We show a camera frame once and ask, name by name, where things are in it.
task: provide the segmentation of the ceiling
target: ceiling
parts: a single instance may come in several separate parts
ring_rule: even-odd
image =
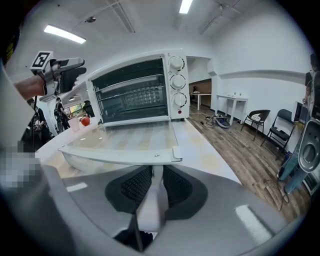
[[[56,58],[67,54],[70,58],[82,57],[87,65],[92,65],[95,59],[93,61],[90,56],[102,55],[111,42],[117,42],[111,39],[130,41],[146,31],[151,37],[157,39],[158,36],[161,43],[170,39],[172,31],[210,39],[260,1],[193,0],[188,14],[179,14],[182,0],[43,0],[25,18],[18,46],[6,71],[11,77],[30,74],[32,60],[43,49],[54,51]],[[90,16],[95,16],[96,21],[86,22]],[[48,24],[87,41],[78,44],[44,33]],[[171,31],[169,37],[159,32],[166,30]]]

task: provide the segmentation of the chair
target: chair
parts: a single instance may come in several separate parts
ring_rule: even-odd
[[[288,144],[288,141],[292,135],[292,132],[294,131],[294,128],[295,128],[295,122],[293,122],[291,120],[291,115],[292,113],[289,111],[289,110],[286,110],[286,109],[281,109],[278,114],[276,115],[275,119],[274,119],[274,122],[268,132],[268,135],[266,136],[268,138],[268,141],[270,142],[270,138],[274,138],[277,142],[279,142],[279,145],[282,146],[282,150],[280,151],[281,153],[284,152],[287,144]],[[285,121],[287,121],[288,123],[292,124],[293,127],[292,127],[292,130],[290,132],[290,134],[287,134],[285,133],[283,130],[278,130],[278,128],[275,126],[275,123],[276,123],[276,120],[277,118],[281,118]],[[279,137],[281,140],[284,141],[284,144],[277,140],[276,137],[272,136],[272,134],[275,134],[277,137]],[[266,138],[263,140],[263,142],[261,143],[260,147],[264,144],[264,142],[266,141]]]
[[[255,111],[250,112],[250,114],[248,114],[246,116],[246,118],[245,118],[245,120],[243,122],[241,131],[244,128],[246,120],[249,119],[251,121],[251,127],[252,127],[253,123],[256,124],[256,131],[255,131],[255,135],[254,135],[253,141],[256,139],[259,126],[262,126],[262,137],[263,137],[264,136],[264,128],[265,128],[265,120],[267,119],[269,113],[270,113],[270,110],[267,110],[267,109],[255,110]],[[256,120],[252,119],[252,116],[256,115],[256,114],[259,114],[260,121],[256,121]]]

